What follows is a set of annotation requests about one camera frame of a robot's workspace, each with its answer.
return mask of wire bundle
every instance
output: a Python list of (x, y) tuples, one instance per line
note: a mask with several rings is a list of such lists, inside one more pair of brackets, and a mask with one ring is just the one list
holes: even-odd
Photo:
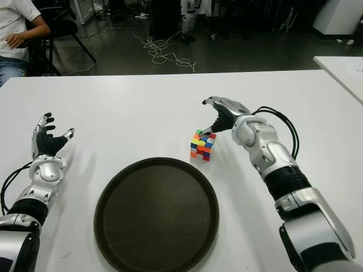
[(28, 169), (30, 167), (30, 164), (32, 162), (30, 161), (29, 163), (27, 163), (26, 165), (24, 165), (23, 167), (15, 170), (13, 173), (11, 173), (9, 175), (9, 177), (7, 177), (7, 179), (5, 180), (4, 184), (2, 185), (1, 188), (1, 192), (0, 192), (0, 203), (1, 203), (1, 212), (3, 215), (5, 215), (5, 211), (8, 212), (9, 209), (5, 204), (5, 192), (6, 189), (9, 187), (9, 185), (13, 182), (13, 180), (17, 177), (17, 175), (24, 169)]
[(291, 132), (291, 135), (293, 137), (293, 149), (291, 152), (291, 156), (294, 158), (294, 160), (296, 160), (296, 157), (297, 157), (297, 154), (298, 154), (299, 148), (300, 148), (300, 141), (299, 141), (299, 136), (297, 134), (297, 131), (296, 131), (293, 123), (281, 112), (278, 112), (277, 110), (270, 108), (270, 107), (266, 107), (266, 106), (262, 106), (262, 107), (258, 108), (252, 114), (255, 115), (260, 112), (267, 112), (267, 113), (273, 114), (273, 115), (277, 116), (279, 119), (281, 119), (281, 121), (284, 122), (286, 124), (286, 126), (288, 126), (288, 128)]
[(172, 35), (169, 39), (167, 39), (166, 41), (164, 40), (158, 40), (158, 41), (148, 41), (148, 42), (144, 42), (142, 40), (141, 37), (136, 36), (135, 34), (135, 30), (136, 30), (137, 26), (134, 28), (132, 34), (134, 35), (135, 38), (138, 38), (141, 40), (141, 42), (143, 43), (143, 47), (144, 48), (151, 48), (152, 50), (148, 51), (148, 54), (151, 55), (153, 57), (152, 62), (155, 64), (163, 64), (167, 61), (172, 61), (175, 62), (176, 65), (180, 66), (180, 67), (190, 67), (192, 69), (193, 74), (196, 74), (196, 70), (195, 70), (195, 65), (197, 64), (197, 62), (194, 62), (192, 64), (190, 59), (187, 58), (177, 58), (176, 54), (174, 52), (171, 53), (167, 53), (164, 54), (163, 50), (167, 49), (169, 46), (169, 41), (177, 36), (181, 31), (179, 31), (178, 33)]

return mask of power cord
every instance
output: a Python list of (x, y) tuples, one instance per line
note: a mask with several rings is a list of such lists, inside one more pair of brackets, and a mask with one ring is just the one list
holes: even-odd
[(148, 41), (148, 42), (144, 42), (142, 40), (141, 37), (136, 36), (135, 34), (135, 30), (138, 27), (138, 25), (136, 25), (134, 27), (134, 30), (132, 32), (132, 34), (134, 35), (135, 38), (138, 38), (141, 40), (141, 43), (143, 44), (144, 48), (151, 48), (151, 50), (147, 51), (149, 55), (151, 55), (152, 58), (152, 62), (155, 64), (163, 64), (167, 61), (172, 61), (175, 62), (176, 65), (180, 66), (180, 67), (190, 67), (192, 69), (193, 74), (197, 74), (196, 70), (195, 70), (195, 65), (197, 64), (197, 62), (194, 62), (192, 64), (190, 59), (187, 58), (178, 58), (176, 56), (176, 54), (174, 52), (170, 52), (170, 53), (163, 53), (163, 50), (167, 49), (169, 46), (169, 41), (177, 36), (178, 34), (181, 33), (181, 31), (179, 31), (178, 33), (172, 35), (169, 39), (167, 39), (166, 41), (164, 40), (158, 40), (158, 41)]
[(299, 141), (299, 136), (297, 134), (297, 131), (296, 131), (293, 123), (281, 112), (279, 112), (273, 108), (266, 107), (266, 106), (262, 106), (262, 107), (258, 108), (252, 114), (255, 115), (260, 112), (267, 112), (267, 113), (273, 114), (273, 115), (277, 116), (279, 119), (281, 119), (286, 124), (286, 126), (288, 126), (288, 128), (291, 132), (291, 135), (293, 137), (293, 149), (292, 149), (291, 156), (294, 158), (294, 160), (296, 160), (296, 157), (297, 157), (297, 154), (298, 154), (299, 148), (300, 148), (300, 141)]
[(104, 26), (102, 26), (100, 28), (97, 28), (97, 29), (92, 30), (91, 31), (91, 34), (89, 36), (87, 36), (87, 37), (78, 37), (79, 39), (87, 39), (88, 44), (90, 45), (90, 47), (92, 47), (92, 50), (93, 50), (93, 52), (96, 55), (96, 63), (92, 64), (90, 67), (88, 67), (86, 69), (73, 71), (73, 72), (64, 74), (63, 76), (91, 70), (93, 67), (95, 67), (98, 64), (99, 57), (98, 57), (98, 54), (97, 54), (96, 49), (91, 44), (91, 41), (90, 41), (91, 38), (101, 38), (101, 36), (102, 36), (101, 34), (102, 33), (109, 32), (111, 29), (132, 29), (132, 27), (130, 27), (130, 28), (124, 27), (125, 26), (124, 23), (115, 24), (114, 27), (108, 27), (109, 25), (110, 25), (110, 22), (108, 22), (107, 24), (105, 24)]
[(190, 59), (187, 58), (178, 58), (176, 56), (176, 54), (174, 52), (170, 52), (170, 53), (163, 53), (163, 50), (167, 49), (169, 46), (169, 41), (177, 36), (181, 31), (179, 31), (178, 33), (172, 35), (169, 39), (167, 39), (166, 41), (164, 40), (158, 40), (158, 41), (148, 41), (148, 42), (144, 42), (143, 39), (139, 36), (136, 36), (135, 34), (135, 30), (136, 28), (140, 25), (140, 23), (136, 22), (133, 19), (133, 15), (128, 15), (125, 14), (126, 16), (129, 17), (129, 19), (127, 21), (132, 21), (133, 23), (135, 23), (136, 25), (134, 27), (126, 27), (125, 23), (119, 23), (119, 24), (114, 24), (111, 27), (109, 27), (111, 22), (106, 23), (104, 26), (94, 29), (91, 31), (91, 34), (87, 37), (78, 37), (79, 39), (87, 39), (88, 44), (90, 45), (90, 47), (92, 47), (92, 50), (94, 51), (95, 55), (96, 55), (96, 63), (92, 64), (90, 67), (83, 69), (83, 70), (77, 70), (77, 71), (73, 71), (65, 75), (71, 75), (71, 74), (75, 74), (75, 73), (80, 73), (80, 72), (85, 72), (88, 71), (90, 69), (92, 69), (94, 66), (96, 66), (98, 64), (99, 61), (99, 57), (97, 54), (96, 49), (92, 46), (90, 39), (91, 38), (101, 38), (102, 33), (105, 32), (109, 32), (110, 30), (117, 30), (117, 29), (132, 29), (132, 34), (135, 38), (138, 38), (141, 40), (141, 43), (143, 44), (144, 48), (150, 48), (151, 50), (148, 51), (148, 54), (152, 56), (152, 62), (155, 64), (163, 64), (167, 61), (172, 61), (174, 62), (176, 65), (180, 66), (180, 67), (190, 67), (192, 69), (193, 74), (196, 74), (196, 70), (195, 70), (195, 65), (196, 62), (192, 63), (192, 61)]
[(5, 211), (6, 212), (9, 211), (8, 207), (5, 204), (5, 193), (6, 193), (6, 189), (10, 186), (10, 184), (13, 182), (13, 180), (18, 176), (18, 174), (22, 170), (28, 169), (30, 167), (30, 164), (31, 163), (32, 163), (32, 161), (30, 161), (29, 163), (27, 163), (23, 167), (15, 170), (13, 173), (11, 173), (9, 175), (9, 177), (7, 177), (7, 179), (5, 180), (4, 184), (2, 185), (1, 192), (0, 192), (0, 203), (1, 203), (1, 212), (2, 212), (2, 215), (5, 215)]

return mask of round tray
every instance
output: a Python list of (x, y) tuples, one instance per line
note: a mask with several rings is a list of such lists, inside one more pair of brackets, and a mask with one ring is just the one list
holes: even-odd
[(94, 229), (100, 251), (123, 272), (182, 272), (213, 244), (219, 211), (209, 181), (170, 158), (136, 162), (103, 191)]

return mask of white shirt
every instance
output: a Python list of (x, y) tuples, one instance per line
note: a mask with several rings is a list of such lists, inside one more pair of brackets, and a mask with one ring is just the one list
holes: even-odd
[(5, 39), (26, 31), (25, 19), (31, 22), (39, 15), (31, 0), (0, 0), (0, 56), (29, 61), (27, 48), (10, 49)]

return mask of concrete floor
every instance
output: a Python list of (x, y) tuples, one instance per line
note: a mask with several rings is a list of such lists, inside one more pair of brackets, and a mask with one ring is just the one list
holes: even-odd
[[(106, 21), (92, 18), (86, 26), (79, 26), (79, 37), (87, 37), (94, 29), (103, 27)], [(175, 62), (152, 63), (148, 50), (143, 48), (140, 39), (133, 36), (133, 31), (144, 41), (147, 39), (149, 22), (135, 22), (128, 19), (115, 29), (104, 28), (96, 37), (89, 38), (90, 44), (98, 56), (98, 64), (87, 71), (72, 75), (138, 75), (138, 74), (185, 74), (192, 73), (190, 67), (179, 67)], [(208, 28), (197, 24), (197, 41), (184, 45), (179, 38), (170, 40), (164, 54), (174, 52), (178, 58), (196, 62), (197, 73), (222, 73), (273, 70), (318, 69), (314, 56), (363, 56), (363, 48), (348, 46), (336, 40), (321, 40), (310, 32), (259, 31), (252, 32), (250, 40), (243, 40), (237, 30), (224, 40), (218, 36), (210, 40)], [(85, 46), (92, 47), (87, 38), (81, 39)], [(83, 70), (92, 65), (92, 61), (81, 47), (71, 38), (55, 41), (54, 65), (61, 74)]]

